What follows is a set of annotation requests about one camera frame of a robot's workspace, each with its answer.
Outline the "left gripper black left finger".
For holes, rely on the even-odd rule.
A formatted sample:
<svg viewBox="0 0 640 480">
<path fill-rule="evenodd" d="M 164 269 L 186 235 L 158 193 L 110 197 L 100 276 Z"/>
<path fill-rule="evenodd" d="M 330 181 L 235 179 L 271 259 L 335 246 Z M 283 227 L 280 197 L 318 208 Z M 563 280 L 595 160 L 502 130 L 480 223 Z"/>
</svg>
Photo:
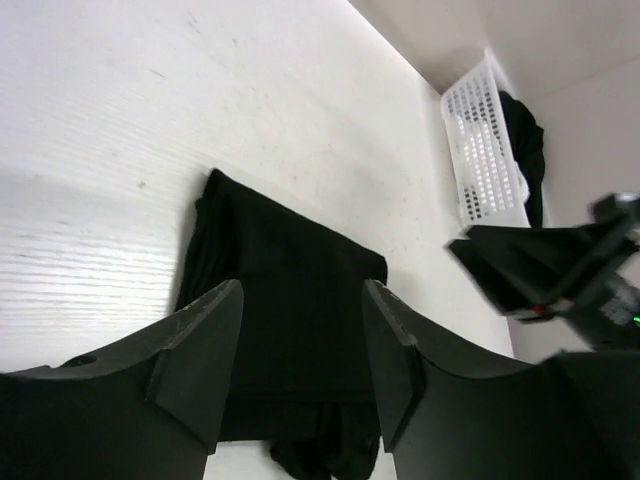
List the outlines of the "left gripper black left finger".
<svg viewBox="0 0 640 480">
<path fill-rule="evenodd" d="M 243 314 L 221 283 L 52 368 L 1 377 L 5 479 L 200 479 L 216 450 Z"/>
</svg>

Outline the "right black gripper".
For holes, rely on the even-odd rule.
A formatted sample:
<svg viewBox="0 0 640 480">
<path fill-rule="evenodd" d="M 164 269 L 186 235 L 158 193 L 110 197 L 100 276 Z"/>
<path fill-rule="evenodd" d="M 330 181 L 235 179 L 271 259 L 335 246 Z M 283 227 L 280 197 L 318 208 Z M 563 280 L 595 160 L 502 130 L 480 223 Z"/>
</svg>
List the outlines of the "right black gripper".
<svg viewBox="0 0 640 480">
<path fill-rule="evenodd" d="M 618 271 L 639 252 L 639 196 L 609 194 L 590 213 L 567 228 L 475 225 L 447 248 L 503 316 L 562 318 L 595 350 L 636 349 L 639 289 Z"/>
</svg>

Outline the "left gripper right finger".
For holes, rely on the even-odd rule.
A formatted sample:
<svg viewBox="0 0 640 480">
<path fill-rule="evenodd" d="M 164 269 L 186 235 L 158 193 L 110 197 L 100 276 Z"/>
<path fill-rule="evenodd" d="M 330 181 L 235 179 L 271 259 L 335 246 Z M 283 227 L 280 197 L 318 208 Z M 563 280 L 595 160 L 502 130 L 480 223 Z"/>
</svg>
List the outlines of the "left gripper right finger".
<svg viewBox="0 0 640 480">
<path fill-rule="evenodd" d="M 635 479 L 639 355 L 528 364 L 367 281 L 363 319 L 384 448 L 401 479 Z"/>
</svg>

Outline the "black tank top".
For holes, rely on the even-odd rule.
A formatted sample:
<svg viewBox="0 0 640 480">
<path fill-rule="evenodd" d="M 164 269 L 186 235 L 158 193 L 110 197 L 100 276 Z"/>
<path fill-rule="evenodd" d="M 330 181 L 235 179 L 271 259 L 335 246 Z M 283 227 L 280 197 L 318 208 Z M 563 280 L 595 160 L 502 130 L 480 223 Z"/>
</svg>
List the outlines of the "black tank top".
<svg viewBox="0 0 640 480">
<path fill-rule="evenodd" d="M 367 479 L 379 453 L 361 293 L 385 258 L 210 173 L 176 304 L 236 279 L 244 306 L 220 438 L 263 441 L 296 479 Z"/>
</svg>

